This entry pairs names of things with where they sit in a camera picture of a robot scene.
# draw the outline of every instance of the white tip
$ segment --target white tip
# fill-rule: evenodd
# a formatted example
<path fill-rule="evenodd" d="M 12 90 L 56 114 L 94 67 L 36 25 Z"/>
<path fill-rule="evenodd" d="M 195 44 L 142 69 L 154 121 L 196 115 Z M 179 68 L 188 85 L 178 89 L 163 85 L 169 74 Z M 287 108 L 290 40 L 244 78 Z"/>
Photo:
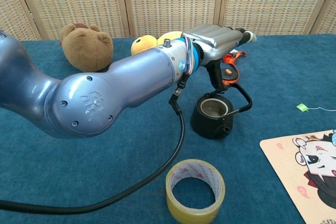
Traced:
<path fill-rule="evenodd" d="M 254 33 L 252 33 L 251 31 L 247 31 L 247 32 L 251 35 L 250 40 L 248 42 L 252 42 L 252 43 L 256 42 L 257 41 L 257 36 Z"/>

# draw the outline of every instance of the orange object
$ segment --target orange object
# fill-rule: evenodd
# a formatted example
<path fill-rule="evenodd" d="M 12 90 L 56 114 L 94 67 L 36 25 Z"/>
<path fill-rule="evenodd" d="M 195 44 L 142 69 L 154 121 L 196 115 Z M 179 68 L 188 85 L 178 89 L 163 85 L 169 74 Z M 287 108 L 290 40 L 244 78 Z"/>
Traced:
<path fill-rule="evenodd" d="M 246 56 L 247 54 L 244 51 L 239 52 L 230 52 L 225 55 L 222 60 L 224 63 L 229 64 L 233 69 L 223 68 L 222 69 L 222 82 L 224 85 L 229 85 L 231 83 L 236 83 L 239 79 L 239 71 L 235 65 L 235 61 L 239 56 Z"/>

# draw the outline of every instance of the teddy bear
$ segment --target teddy bear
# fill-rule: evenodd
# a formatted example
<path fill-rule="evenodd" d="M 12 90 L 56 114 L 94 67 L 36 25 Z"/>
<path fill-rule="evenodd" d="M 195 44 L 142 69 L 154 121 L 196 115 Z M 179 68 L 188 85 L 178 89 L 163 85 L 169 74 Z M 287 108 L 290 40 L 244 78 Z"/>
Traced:
<path fill-rule="evenodd" d="M 59 44 L 70 64 L 83 72 L 97 72 L 112 63 L 112 38 L 97 25 L 68 24 Z"/>
<path fill-rule="evenodd" d="M 158 39 L 156 39 L 152 35 L 144 35 L 142 37 L 139 37 L 132 43 L 131 55 L 136 55 L 152 47 L 162 45 L 164 43 L 164 39 L 173 40 L 180 38 L 181 34 L 181 31 L 170 31 L 168 33 L 165 33 Z"/>

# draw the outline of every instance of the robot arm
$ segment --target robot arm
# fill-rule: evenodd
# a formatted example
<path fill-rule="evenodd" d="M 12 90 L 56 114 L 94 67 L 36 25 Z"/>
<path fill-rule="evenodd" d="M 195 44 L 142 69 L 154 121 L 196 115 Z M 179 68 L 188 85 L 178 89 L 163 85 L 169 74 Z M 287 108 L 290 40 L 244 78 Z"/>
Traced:
<path fill-rule="evenodd" d="M 57 80 L 39 71 L 23 45 L 0 31 L 0 107 L 20 114 L 53 137 L 96 136 L 125 108 L 139 106 L 178 83 L 190 69 L 193 74 L 205 67 L 212 86 L 224 91 L 220 59 L 255 40 L 253 33 L 243 29 L 199 25 L 179 39 L 112 63 L 106 72 Z"/>

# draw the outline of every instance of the cartoon face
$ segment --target cartoon face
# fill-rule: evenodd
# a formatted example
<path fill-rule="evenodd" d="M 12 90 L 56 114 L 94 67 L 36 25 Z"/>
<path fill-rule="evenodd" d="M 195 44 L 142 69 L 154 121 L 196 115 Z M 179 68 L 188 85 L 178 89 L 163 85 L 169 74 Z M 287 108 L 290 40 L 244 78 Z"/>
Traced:
<path fill-rule="evenodd" d="M 305 141 L 294 138 L 293 142 L 299 147 L 296 161 L 300 165 L 306 165 L 311 174 L 336 177 L 336 146 L 332 142 L 322 140 Z"/>

